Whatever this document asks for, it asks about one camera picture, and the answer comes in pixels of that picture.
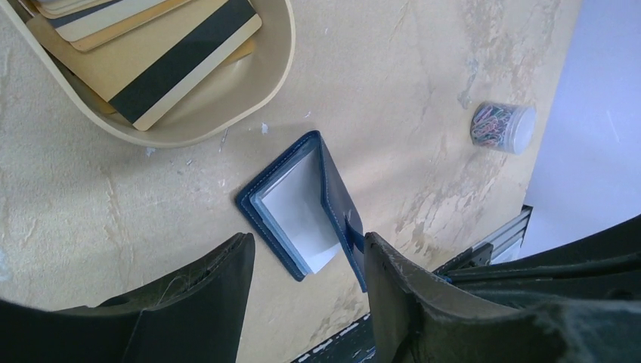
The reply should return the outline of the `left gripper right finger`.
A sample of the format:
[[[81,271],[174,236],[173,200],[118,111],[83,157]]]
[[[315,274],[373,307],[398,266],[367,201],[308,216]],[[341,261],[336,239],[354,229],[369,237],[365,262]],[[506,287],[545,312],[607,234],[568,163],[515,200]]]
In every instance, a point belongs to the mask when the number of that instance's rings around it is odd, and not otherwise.
[[[364,238],[379,362],[638,362],[640,219],[513,262],[433,274]]]

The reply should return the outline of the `beige oval card tray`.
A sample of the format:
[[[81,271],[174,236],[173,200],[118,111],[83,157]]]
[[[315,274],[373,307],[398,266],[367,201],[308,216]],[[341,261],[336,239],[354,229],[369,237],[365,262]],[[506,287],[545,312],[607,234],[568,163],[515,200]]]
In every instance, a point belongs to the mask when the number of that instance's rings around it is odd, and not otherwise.
[[[101,2],[96,11],[59,25],[37,2],[3,1],[2,10],[28,41],[69,99],[93,123],[117,138],[147,147],[201,142],[267,104],[293,62],[295,23],[288,1],[248,1],[262,26],[148,130],[132,126],[110,104],[46,50],[26,24],[46,20],[62,40],[86,53],[194,1]]]

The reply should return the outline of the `clear jar of paper clips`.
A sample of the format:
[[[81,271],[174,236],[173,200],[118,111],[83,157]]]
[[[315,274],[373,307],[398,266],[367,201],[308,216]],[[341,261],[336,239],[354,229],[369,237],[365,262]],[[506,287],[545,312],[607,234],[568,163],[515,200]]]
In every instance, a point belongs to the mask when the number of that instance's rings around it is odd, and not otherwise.
[[[531,142],[536,115],[532,106],[483,102],[476,108],[471,120],[472,143],[520,155]]]

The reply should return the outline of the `aluminium rail frame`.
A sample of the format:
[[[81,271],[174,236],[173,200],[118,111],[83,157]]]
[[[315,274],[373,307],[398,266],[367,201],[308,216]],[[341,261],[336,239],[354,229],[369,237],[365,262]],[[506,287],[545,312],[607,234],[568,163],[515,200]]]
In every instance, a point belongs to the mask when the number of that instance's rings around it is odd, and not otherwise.
[[[496,265],[518,259],[531,217],[532,208],[524,206],[519,215],[434,270],[436,275],[449,271]]]

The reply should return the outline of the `blue leather card holder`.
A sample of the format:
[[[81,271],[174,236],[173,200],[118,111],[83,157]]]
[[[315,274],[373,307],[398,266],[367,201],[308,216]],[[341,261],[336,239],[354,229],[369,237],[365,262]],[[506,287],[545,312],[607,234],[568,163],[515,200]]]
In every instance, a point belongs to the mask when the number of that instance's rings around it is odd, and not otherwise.
[[[294,280],[317,274],[343,252],[367,291],[363,224],[318,130],[249,181],[235,203]]]

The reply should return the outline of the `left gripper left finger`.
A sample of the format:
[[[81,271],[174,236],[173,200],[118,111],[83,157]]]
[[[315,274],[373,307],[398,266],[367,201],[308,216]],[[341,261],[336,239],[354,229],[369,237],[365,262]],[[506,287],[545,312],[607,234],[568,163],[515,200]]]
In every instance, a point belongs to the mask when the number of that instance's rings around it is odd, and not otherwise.
[[[3,362],[234,362],[255,261],[251,234],[95,307],[1,303]]]

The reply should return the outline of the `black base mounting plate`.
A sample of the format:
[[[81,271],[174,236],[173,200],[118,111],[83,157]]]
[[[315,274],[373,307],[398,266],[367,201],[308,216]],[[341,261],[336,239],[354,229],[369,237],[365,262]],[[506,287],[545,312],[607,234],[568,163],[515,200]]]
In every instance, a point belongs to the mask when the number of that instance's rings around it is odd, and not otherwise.
[[[293,362],[375,362],[375,354],[373,325],[368,312]]]

